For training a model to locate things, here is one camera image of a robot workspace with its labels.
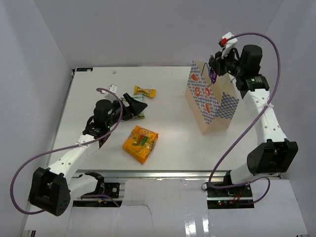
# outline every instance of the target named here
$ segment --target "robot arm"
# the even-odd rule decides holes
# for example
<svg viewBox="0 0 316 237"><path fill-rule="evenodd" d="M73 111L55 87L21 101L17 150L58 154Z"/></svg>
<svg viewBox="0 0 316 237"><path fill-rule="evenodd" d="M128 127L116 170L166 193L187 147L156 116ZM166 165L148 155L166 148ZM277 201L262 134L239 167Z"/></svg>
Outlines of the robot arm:
<svg viewBox="0 0 316 237"><path fill-rule="evenodd" d="M122 103L122 120L129 120L140 114L147 104L131 98L127 93L123 95L129 104ZM48 168L38 168L32 178L29 201L55 216L59 216L67 209L71 198L75 199L84 194L102 194L104 178L95 172L87 172L83 176L72 179L80 165L86 161L106 142L110 135L105 136L110 128L117 123L121 113L117 100L100 100L96 103L94 115L89 118L85 130L82 132L78 147L70 149L58 161Z"/></svg>
<svg viewBox="0 0 316 237"><path fill-rule="evenodd" d="M249 153L245 164L227 172L224 177L225 185L251 182L266 174L286 172L298 151L297 143L289 142L283 133L273 106L267 104L269 85L266 78L259 74L261 47L245 45L239 57L234 48L237 40L233 39L234 42L230 44L230 41L226 41L232 36L229 32L222 37L219 44L223 50L217 52L215 57L210 57L210 68L219 76L228 73L236 78L237 89L253 119L261 113L264 106L268 107L255 124L258 147Z"/></svg>

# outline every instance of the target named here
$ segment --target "checkered pattern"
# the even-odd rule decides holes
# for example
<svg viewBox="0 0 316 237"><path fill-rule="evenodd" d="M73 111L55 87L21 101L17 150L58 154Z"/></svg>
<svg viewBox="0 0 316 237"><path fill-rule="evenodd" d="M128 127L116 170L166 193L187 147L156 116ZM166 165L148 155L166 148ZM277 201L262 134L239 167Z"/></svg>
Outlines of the checkered pattern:
<svg viewBox="0 0 316 237"><path fill-rule="evenodd" d="M194 81L191 79L191 75L195 74L198 78L198 81ZM218 115L218 111L220 109L220 105L218 101L215 99L214 94L211 91L210 97L207 97L205 94L205 87L207 87L205 78L201 76L201 73L197 67L197 65L193 62L191 66L190 76L188 80L188 87L200 109L205 121L207 124L210 124L213 119L215 119ZM200 96L196 96L195 88L198 87L200 91ZM205 103L209 103L211 108L211 113L208 113L205 107Z"/></svg>
<svg viewBox="0 0 316 237"><path fill-rule="evenodd" d="M238 102L239 99L223 92L218 117L232 119L236 111Z"/></svg>

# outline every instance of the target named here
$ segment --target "purple cable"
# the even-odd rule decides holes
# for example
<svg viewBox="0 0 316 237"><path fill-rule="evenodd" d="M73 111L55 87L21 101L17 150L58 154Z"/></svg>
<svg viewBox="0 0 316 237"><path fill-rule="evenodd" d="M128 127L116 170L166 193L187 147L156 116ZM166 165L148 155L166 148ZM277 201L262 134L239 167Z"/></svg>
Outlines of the purple cable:
<svg viewBox="0 0 316 237"><path fill-rule="evenodd" d="M123 104L121 102L121 100L118 98L117 95L115 95L113 92L107 90L107 89L104 89L104 88L97 88L96 89L97 91L101 92L102 90L112 94L118 101L119 103L119 106L120 106L120 114L119 114L119 118L118 118L118 121L117 123L115 124L115 126L113 127L113 129L109 132L107 132L105 135L103 135L102 137L99 137L95 140L92 140L92 141L89 141L89 142L85 142L85 143L81 143L81 144L77 144L77 145L72 145L72 146L68 146L68 147L62 147L62 148L58 148L56 150L52 150L52 151L48 151L48 152L43 152L41 154L38 154L37 156L34 156L32 158L30 158L29 160L27 160L26 162L23 163L23 165L21 165L20 168L18 168L18 170L15 172L13 178L12 178L12 181L11 181L11 185L10 185L10 197L11 197L11 201L14 205L14 207L21 213L23 214L27 214L27 215L35 215L35 214L39 214L39 213L42 213L44 212L44 210L40 210L40 211L34 211L34 212L29 212L29 211L25 211L23 210L22 208L19 207L19 205L17 204L15 198L14 198L14 193L13 193L13 187L14 187L14 183L15 183L15 180L16 180L16 177L18 176L18 174L21 172L21 170L30 162L34 161L35 159L39 158L39 157L42 157L44 155L48 155L48 154L52 154L52 153L55 153L55 152L60 152L60 151L64 151L64 150L67 150L67 149L72 149L72 148L76 148L76 147L79 147L80 145L81 146L84 146L84 145L88 145L88 144L91 144L93 142L97 142L103 138L105 138L106 136L108 136L109 134L111 134L116 128L117 126L119 125L119 122L121 121L122 119L122 115L123 115Z"/></svg>
<svg viewBox="0 0 316 237"><path fill-rule="evenodd" d="M93 194L93 195L83 195L81 196L81 198L108 198L110 199L117 207L119 207L118 203L116 201L114 201L113 198L111 198L108 195L104 195L104 194Z"/></svg>
<svg viewBox="0 0 316 237"><path fill-rule="evenodd" d="M273 92L272 94L270 95L270 98L268 99L268 102L267 104L270 104L273 97L275 96L276 94L276 91L277 91L277 87L278 87L278 84L279 84L279 80L280 80L280 72L281 72L281 65L280 65L280 55L279 55L279 52L278 52L278 49L277 49L277 46L276 44L272 41L272 39L270 39L268 36L264 35L264 34L261 34L261 33L256 33L256 32L249 32L249 33L242 33L242 34L239 34L239 35L235 35L229 39L227 39L227 41L230 41L232 39L235 39L237 37L240 37L240 36L246 36L246 35L256 35L256 36L261 36L265 39L267 39L273 46L275 52L276 52L276 59L277 59L277 76L276 76L276 84L275 84L275 87L273 89ZM228 150L223 154L223 156L218 160L217 164L215 165L215 167L213 168L209 178L208 178L208 185L211 187L211 188L214 188L214 189L227 189L227 188L234 188L234 187L239 187L239 186L243 186L243 185L248 185L249 182L245 182L245 183L240 183L240 184L233 184L233 185L226 185L226 186L215 186L211 183L211 180L212 180L212 177L215 173L215 171L217 170L217 168L219 167L219 165L221 164L221 162L224 160L224 158L229 154L229 152L237 145L237 143L247 134L247 132L255 125L255 123L259 120L259 118L262 116L262 114L267 110L268 106L265 106L262 111L260 112L260 114L255 118L255 120L251 123L251 125L236 139L236 141L228 148ZM264 196L268 193L269 191L269 188L270 188L270 180L267 176L264 176L264 177L260 177L258 179L255 179L253 180L251 183L259 180L259 179L267 179L268 180L268 188L266 190L266 192L261 196L261 198L259 198L258 200L250 203L250 204L253 204L253 203L256 203L258 201L260 201L261 199L264 198Z"/></svg>

